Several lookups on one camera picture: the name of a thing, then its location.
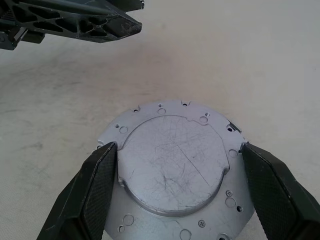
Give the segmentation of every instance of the circular metal plate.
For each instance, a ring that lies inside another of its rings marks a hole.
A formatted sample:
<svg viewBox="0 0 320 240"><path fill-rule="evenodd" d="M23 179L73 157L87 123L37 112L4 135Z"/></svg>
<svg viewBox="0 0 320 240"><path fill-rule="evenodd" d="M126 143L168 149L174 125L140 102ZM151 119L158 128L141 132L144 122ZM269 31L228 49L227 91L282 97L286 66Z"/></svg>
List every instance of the circular metal plate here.
<svg viewBox="0 0 320 240"><path fill-rule="evenodd" d="M246 141L210 108L142 105L117 117L98 142L118 143L105 225L113 239L234 239L254 212L239 153Z"/></svg>

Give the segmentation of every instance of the screw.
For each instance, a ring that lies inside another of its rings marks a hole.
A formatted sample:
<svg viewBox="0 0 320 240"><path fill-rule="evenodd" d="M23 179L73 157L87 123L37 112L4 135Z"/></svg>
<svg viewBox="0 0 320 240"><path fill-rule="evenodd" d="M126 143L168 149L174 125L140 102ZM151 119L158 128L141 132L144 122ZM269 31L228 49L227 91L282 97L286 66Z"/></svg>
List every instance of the screw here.
<svg viewBox="0 0 320 240"><path fill-rule="evenodd" d="M204 228L204 227L206 226L206 223L205 223L205 221L200 220L200 221L198 222L198 225L199 225L200 228Z"/></svg>
<svg viewBox="0 0 320 240"><path fill-rule="evenodd" d="M233 193L232 193L232 191L228 190L225 192L225 195L230 198L230 197L232 197Z"/></svg>

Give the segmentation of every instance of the concrete floor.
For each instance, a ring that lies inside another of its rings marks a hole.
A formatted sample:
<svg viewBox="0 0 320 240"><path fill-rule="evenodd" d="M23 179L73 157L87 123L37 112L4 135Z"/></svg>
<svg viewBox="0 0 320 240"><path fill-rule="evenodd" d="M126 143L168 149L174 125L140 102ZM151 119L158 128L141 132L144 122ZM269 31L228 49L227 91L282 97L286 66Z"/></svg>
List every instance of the concrete floor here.
<svg viewBox="0 0 320 240"><path fill-rule="evenodd" d="M0 50L1 239L36 239L107 124L158 100L221 112L320 201L319 12L316 0L148 0L133 37ZM256 215L237 239L266 239Z"/></svg>

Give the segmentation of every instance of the metal plate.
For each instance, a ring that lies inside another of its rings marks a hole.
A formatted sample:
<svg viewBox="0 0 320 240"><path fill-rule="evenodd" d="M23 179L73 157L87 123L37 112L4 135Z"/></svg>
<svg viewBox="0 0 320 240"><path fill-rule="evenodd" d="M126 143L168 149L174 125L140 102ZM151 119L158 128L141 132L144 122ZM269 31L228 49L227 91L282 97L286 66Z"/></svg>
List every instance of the metal plate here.
<svg viewBox="0 0 320 240"><path fill-rule="evenodd" d="M240 147L224 116L194 102L155 102L117 117L100 145L118 143L105 230L114 240L230 240L251 218Z"/></svg>

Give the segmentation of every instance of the silver metal disc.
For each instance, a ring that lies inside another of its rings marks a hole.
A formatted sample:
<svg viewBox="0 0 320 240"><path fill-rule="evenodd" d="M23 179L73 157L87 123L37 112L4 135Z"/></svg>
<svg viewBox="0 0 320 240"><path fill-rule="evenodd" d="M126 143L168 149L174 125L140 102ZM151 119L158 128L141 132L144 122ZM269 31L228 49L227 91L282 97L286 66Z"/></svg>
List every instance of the silver metal disc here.
<svg viewBox="0 0 320 240"><path fill-rule="evenodd" d="M105 225L114 240L229 240L254 212L239 152L246 141L208 107L142 105L112 121L98 142L118 143Z"/></svg>

